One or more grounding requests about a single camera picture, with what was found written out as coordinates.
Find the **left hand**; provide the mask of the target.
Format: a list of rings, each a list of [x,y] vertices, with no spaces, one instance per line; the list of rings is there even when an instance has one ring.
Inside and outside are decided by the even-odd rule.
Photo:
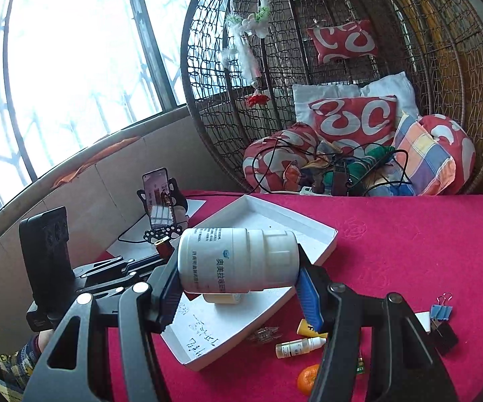
[[[54,334],[53,329],[42,330],[37,336],[37,345],[39,351],[42,353],[47,345],[50,343],[51,337]]]

